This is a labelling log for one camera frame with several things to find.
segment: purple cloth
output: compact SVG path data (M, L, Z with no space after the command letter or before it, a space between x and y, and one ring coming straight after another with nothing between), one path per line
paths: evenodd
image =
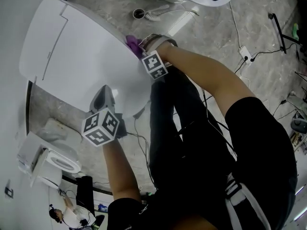
M139 46L139 43L142 40L137 39L135 36L132 36L132 35L126 36L126 40L127 40L127 45L129 46L129 48L131 48L131 50L137 56L137 58L139 59L143 58L143 54L142 54L143 51Z

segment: person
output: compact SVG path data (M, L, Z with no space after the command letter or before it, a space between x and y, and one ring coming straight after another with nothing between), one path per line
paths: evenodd
M58 190L65 203L65 211L55 209L50 205L49 215L58 223L66 224L70 229L81 229L95 223L93 179L90 176L76 178L78 187L76 195L76 206L62 190Z
M293 207L297 183L293 147L282 125L222 63L169 42L156 50L172 65L151 92L149 168L157 191L143 205L119 141L105 144L114 197L107 229L281 229ZM236 160L188 77L215 98ZM182 139L173 121L174 107ZM232 183L240 185L244 195L235 191L234 198L226 193ZM234 211L229 211L229 198ZM234 227L234 216L240 227Z

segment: white wall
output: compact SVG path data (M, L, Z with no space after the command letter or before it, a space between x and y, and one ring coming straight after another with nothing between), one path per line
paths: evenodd
M0 0L0 229L18 229L17 198L24 194L16 154L25 138L25 97L27 81L19 74L19 57L31 19L41 0ZM14 200L4 197L7 180Z

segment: black pants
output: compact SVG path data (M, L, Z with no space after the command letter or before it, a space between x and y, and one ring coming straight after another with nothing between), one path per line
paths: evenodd
M77 205L86 208L95 216L94 197L93 197L93 179L90 176L76 178L77 188Z
M168 72L165 82L153 84L151 93L150 170L155 185L170 196L180 188L189 197L185 206L195 212L207 215L206 211L216 207L217 216L229 218L224 190L235 160L221 135L208 123L206 108L193 83L175 67L169 67ZM186 127L182 140L173 121L174 107L181 127ZM222 132L209 111L208 116ZM204 201L210 207L204 207Z

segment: toilet lid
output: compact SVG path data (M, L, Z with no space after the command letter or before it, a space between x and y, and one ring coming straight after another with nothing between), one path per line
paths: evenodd
M78 173L81 170L81 164L78 161L72 162L53 150L49 151L46 161L51 163L53 166L70 173Z

